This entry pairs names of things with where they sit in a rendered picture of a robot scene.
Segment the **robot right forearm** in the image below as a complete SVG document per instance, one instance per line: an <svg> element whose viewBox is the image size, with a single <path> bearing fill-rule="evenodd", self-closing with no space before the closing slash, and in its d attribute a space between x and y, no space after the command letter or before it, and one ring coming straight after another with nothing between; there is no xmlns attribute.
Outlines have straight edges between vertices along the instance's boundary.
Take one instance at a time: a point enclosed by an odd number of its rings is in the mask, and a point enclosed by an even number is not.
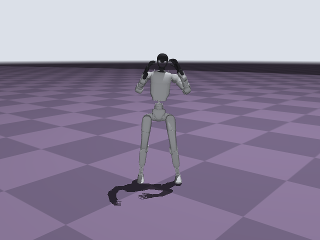
<svg viewBox="0 0 320 240"><path fill-rule="evenodd" d="M146 80L147 80L147 78L148 78L148 76L147 76L146 79L143 79L143 75L144 75L144 74L141 75L141 79L139 80L138 84L136 85L135 90L136 90L136 89L139 89L139 90L142 90L142 89L143 89L143 87L144 87L144 85L145 85L145 83L146 83Z"/></svg>

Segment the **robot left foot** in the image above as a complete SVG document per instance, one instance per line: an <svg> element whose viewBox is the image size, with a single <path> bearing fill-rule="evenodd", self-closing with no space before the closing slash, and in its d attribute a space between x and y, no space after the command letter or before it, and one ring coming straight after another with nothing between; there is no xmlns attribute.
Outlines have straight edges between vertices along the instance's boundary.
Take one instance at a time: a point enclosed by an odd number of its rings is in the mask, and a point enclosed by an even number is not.
<svg viewBox="0 0 320 240"><path fill-rule="evenodd" d="M175 180L174 180L175 184L181 184L182 183L182 179L181 179L181 175L177 174L177 176L175 175Z"/></svg>

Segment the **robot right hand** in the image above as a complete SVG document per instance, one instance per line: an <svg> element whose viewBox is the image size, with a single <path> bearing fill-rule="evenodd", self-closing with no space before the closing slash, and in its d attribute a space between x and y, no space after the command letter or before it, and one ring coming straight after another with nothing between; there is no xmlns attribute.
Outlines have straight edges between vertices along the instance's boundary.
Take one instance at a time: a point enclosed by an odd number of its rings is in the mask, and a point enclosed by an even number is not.
<svg viewBox="0 0 320 240"><path fill-rule="evenodd" d="M144 80L145 80L145 79L147 78L147 76L148 76L148 71L149 71L150 66L151 66L151 65L155 65L154 63L155 63L155 61L152 60L152 61L150 61L149 64L146 66L146 68L145 68L145 70L144 70L144 72L143 72L143 77L142 77Z"/></svg>

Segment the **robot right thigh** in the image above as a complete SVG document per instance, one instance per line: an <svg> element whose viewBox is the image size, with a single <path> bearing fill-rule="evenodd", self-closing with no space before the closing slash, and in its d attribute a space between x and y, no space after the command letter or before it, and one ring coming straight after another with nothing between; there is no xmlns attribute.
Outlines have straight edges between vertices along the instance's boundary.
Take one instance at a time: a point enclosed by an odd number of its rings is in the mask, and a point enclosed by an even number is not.
<svg viewBox="0 0 320 240"><path fill-rule="evenodd" d="M143 116L141 123L141 145L140 149L145 149L145 152L148 152L149 145L149 136L151 132L153 114L149 113Z"/></svg>

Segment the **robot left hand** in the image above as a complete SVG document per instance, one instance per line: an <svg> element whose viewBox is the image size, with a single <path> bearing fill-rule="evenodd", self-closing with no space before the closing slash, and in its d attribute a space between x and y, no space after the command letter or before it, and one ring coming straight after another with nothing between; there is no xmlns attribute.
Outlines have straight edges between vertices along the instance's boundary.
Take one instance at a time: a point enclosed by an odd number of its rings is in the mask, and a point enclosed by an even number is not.
<svg viewBox="0 0 320 240"><path fill-rule="evenodd" d="M184 72L180 67L180 64L178 63L178 61L176 59L169 59L168 62L172 62L173 64L170 64L171 66L175 67L175 69L177 70L177 73L180 72L180 74L183 76Z"/></svg>

